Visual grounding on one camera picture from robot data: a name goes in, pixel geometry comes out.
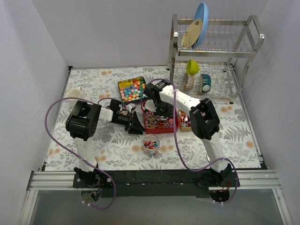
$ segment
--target white mug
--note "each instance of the white mug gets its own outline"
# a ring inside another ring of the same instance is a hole
[[[71,89],[67,92],[66,97],[75,97],[75,98],[84,98],[85,94],[84,94],[84,90],[82,87],[78,87],[75,89]],[[76,102],[78,101],[77,99],[68,99],[69,100],[69,104],[74,107]]]

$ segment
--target yellow cup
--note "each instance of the yellow cup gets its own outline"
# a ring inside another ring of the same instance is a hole
[[[187,62],[187,73],[191,76],[194,76],[196,73],[199,72],[199,66],[194,60],[189,60]]]

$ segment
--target clear plastic cup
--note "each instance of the clear plastic cup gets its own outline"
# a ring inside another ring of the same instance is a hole
[[[146,135],[143,139],[143,151],[147,156],[155,156],[159,151],[159,138],[156,135]]]

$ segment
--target dish rack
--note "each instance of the dish rack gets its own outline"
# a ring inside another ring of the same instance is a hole
[[[209,18],[208,29],[201,44],[195,49],[181,48],[184,33],[192,22],[193,18],[178,19],[177,14],[173,14],[167,64],[167,70],[170,71],[170,80],[177,80],[178,77],[174,78],[174,75],[181,75],[181,70],[185,72],[184,67],[186,67],[188,60],[194,59],[199,64],[200,71],[194,76],[196,87],[188,94],[200,99],[227,100],[233,104],[242,90],[249,66],[264,41],[264,34],[258,18],[256,15],[249,16],[247,20],[245,18],[233,19],[233,17],[230,19],[227,17],[224,19],[221,17],[219,19]],[[251,30],[257,31],[257,42],[254,41]],[[207,62],[207,57],[214,57],[213,62]],[[225,59],[216,62],[215,58],[219,57]],[[232,61],[238,58],[247,59],[247,62],[240,81],[235,80],[237,87],[235,88],[232,83],[232,70],[234,70]],[[219,90],[220,86],[223,85],[223,90],[210,91],[206,94],[200,93],[198,81],[200,73],[207,73],[211,76],[213,81],[212,90],[215,85],[217,86],[216,90]]]

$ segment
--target table surface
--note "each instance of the table surface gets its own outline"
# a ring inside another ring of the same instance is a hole
[[[214,69],[222,70],[221,67],[214,67]],[[175,73],[178,75],[175,76],[175,83],[180,82],[183,72],[182,69],[175,68]],[[149,82],[155,78],[168,79],[169,74],[165,67],[160,66],[72,69],[65,94],[70,89],[82,87],[85,99],[95,103],[105,97],[120,99],[118,81],[143,76],[146,82]],[[240,102],[237,100],[233,105],[224,101],[213,101],[213,103],[220,118],[220,141],[225,156],[231,159],[237,168],[259,168],[257,148]],[[109,100],[104,100],[101,104],[109,105]],[[72,106],[68,101],[62,103],[53,135],[62,144],[76,152],[73,139],[65,129],[66,119],[71,110]],[[139,106],[136,111],[143,124],[143,115]],[[145,135],[129,135],[123,126],[99,121],[96,133],[92,137],[99,168],[103,170],[185,169],[177,154],[173,134],[158,135],[160,149],[159,153],[153,157],[145,155],[142,150]],[[180,151],[188,166],[200,168],[207,165],[207,153],[199,138],[191,131],[179,130],[177,137]],[[75,156],[54,141],[51,141],[49,145],[46,162],[45,171],[72,171],[79,165],[79,160]]]

